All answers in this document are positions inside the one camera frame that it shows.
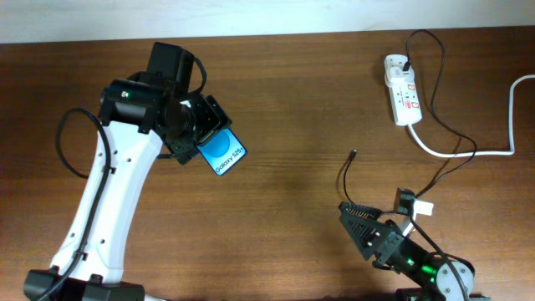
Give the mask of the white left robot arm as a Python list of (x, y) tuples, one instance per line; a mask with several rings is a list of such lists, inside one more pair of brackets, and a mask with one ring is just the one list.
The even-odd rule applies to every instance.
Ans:
[(31, 300), (145, 300), (143, 286), (123, 280), (130, 225), (148, 173), (159, 159), (186, 164), (202, 156), (219, 176), (246, 149), (214, 97), (191, 89), (201, 61), (182, 47), (155, 43), (146, 70), (117, 79), (90, 120), (98, 142), (79, 208), (46, 270), (23, 285)]

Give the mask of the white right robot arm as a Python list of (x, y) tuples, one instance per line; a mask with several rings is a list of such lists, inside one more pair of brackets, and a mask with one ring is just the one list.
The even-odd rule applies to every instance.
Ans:
[(450, 254), (427, 251), (405, 236), (391, 220), (381, 222), (383, 211), (348, 202), (339, 204), (340, 222), (364, 260), (372, 266), (403, 274), (418, 285), (399, 288), (395, 300), (488, 300), (474, 293), (476, 269)]

